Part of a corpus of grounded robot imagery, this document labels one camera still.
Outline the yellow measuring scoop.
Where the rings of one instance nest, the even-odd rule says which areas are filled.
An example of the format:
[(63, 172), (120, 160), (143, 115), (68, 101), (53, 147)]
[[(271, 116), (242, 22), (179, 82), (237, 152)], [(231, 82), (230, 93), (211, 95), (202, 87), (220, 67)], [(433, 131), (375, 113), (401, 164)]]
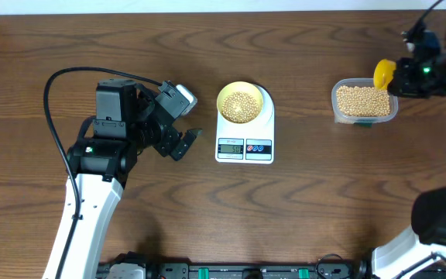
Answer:
[(373, 85), (376, 89), (386, 90), (393, 79), (396, 62), (383, 59), (376, 65), (373, 74)]

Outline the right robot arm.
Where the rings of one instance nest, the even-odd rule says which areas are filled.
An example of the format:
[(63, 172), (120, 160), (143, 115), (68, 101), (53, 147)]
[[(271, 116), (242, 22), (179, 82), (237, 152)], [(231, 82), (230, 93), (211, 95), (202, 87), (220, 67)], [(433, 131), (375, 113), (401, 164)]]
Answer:
[[(393, 97), (446, 97), (446, 34), (440, 41), (427, 29), (428, 8), (403, 32), (409, 57), (381, 60), (373, 73), (375, 88)], [(410, 278), (432, 264), (446, 263), (446, 184), (421, 192), (415, 199), (409, 226), (378, 246), (359, 269), (364, 278)]]

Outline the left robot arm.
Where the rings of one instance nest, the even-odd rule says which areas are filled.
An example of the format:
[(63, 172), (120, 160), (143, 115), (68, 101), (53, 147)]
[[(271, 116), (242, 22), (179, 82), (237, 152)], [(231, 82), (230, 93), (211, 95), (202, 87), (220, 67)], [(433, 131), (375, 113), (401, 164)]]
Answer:
[(197, 98), (164, 81), (157, 91), (127, 79), (96, 87), (96, 113), (85, 119), (64, 159), (69, 172), (60, 226), (45, 278), (93, 278), (113, 212), (129, 172), (144, 149), (180, 160), (201, 134), (178, 132), (173, 123)]

